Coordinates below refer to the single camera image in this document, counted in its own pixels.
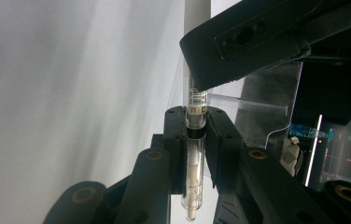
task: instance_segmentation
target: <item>transparent syringe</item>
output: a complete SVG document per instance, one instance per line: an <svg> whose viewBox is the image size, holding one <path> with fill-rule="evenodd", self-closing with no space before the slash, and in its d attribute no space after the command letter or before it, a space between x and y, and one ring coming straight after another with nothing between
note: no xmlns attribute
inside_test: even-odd
<svg viewBox="0 0 351 224"><path fill-rule="evenodd" d="M198 91L190 70L184 61L184 105L187 137L187 173L181 203L187 210L187 220L196 218L202 206L204 168L204 126L207 110L207 92Z"/></svg>

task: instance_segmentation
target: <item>white surface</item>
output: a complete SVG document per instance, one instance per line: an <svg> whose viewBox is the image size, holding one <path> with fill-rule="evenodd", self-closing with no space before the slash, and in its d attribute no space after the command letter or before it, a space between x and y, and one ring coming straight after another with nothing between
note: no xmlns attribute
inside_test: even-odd
<svg viewBox="0 0 351 224"><path fill-rule="evenodd" d="M176 0L0 1L0 223L41 223L70 186L132 171L182 105L183 19Z"/></svg>

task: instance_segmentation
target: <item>light strip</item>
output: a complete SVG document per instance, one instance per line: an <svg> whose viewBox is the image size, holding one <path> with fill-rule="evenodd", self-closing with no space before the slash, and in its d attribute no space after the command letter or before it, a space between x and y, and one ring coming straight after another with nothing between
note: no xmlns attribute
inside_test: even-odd
<svg viewBox="0 0 351 224"><path fill-rule="evenodd" d="M320 130L321 127L321 120L322 120L323 116L319 115L318 116L318 123L316 126L317 130ZM309 169L307 170L307 176L306 176L306 180L304 182L304 185L307 187L309 185L309 180L310 180L310 173L312 171L312 165L313 165L313 159L315 158L315 153L316 153L316 145L317 145L317 137L315 138L315 141L313 143L313 147L312 147L312 156L310 157L310 161L309 161Z"/></svg>

